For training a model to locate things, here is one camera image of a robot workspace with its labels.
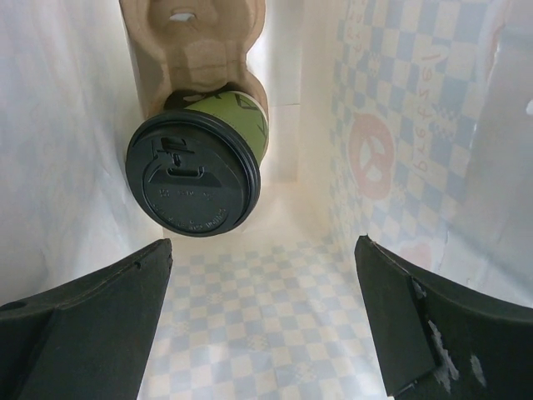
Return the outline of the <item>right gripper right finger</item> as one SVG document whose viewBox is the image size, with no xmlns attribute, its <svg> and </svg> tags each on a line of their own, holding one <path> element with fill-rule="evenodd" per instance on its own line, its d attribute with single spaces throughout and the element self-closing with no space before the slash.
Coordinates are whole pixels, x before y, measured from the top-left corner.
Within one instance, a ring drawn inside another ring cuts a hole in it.
<svg viewBox="0 0 533 400">
<path fill-rule="evenodd" d="M 355 261 L 387 396 L 532 397 L 531 308 L 417 267 L 368 236 Z"/>
</svg>

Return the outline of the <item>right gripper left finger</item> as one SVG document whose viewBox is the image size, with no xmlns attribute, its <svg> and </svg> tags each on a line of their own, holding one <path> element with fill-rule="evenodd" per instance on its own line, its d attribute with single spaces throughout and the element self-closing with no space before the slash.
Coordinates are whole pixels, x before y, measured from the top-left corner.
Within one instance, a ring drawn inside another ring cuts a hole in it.
<svg viewBox="0 0 533 400">
<path fill-rule="evenodd" d="M 160 239 L 1 307 L 3 399 L 135 399 L 172 270 Z"/>
</svg>

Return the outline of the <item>black cup lid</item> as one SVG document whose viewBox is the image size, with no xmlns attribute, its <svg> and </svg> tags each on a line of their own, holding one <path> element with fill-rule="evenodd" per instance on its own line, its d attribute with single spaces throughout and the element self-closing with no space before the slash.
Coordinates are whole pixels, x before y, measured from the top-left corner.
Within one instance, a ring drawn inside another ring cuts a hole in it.
<svg viewBox="0 0 533 400">
<path fill-rule="evenodd" d="M 242 135 L 194 110 L 143 122 L 128 144 L 125 169 L 142 210 L 167 230 L 192 238 L 237 228 L 261 192 L 259 164 Z"/>
</svg>

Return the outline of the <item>checkered paper takeout bag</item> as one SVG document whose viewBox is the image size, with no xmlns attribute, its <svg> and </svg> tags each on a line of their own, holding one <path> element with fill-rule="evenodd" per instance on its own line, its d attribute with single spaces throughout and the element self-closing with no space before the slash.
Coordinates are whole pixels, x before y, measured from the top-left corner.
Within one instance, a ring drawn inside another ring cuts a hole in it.
<svg viewBox="0 0 533 400">
<path fill-rule="evenodd" d="M 383 399 L 352 260 L 368 235 L 532 304 L 532 4 L 270 1 L 262 197 L 173 236 L 141 399 Z M 140 60 L 116 1 L 1 4 L 1 300 L 165 237 L 125 178 Z"/>
</svg>

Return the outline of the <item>green paper coffee cup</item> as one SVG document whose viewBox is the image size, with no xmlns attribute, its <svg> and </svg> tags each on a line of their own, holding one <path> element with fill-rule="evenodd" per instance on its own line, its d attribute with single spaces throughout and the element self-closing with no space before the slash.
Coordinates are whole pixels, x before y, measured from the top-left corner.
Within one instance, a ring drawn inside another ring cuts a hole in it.
<svg viewBox="0 0 533 400">
<path fill-rule="evenodd" d="M 232 127 L 261 164 L 269 143 L 268 116 L 262 105 L 242 90 L 225 86 L 214 92 L 175 91 L 164 102 L 165 111 L 187 109 L 208 114 Z"/>
</svg>

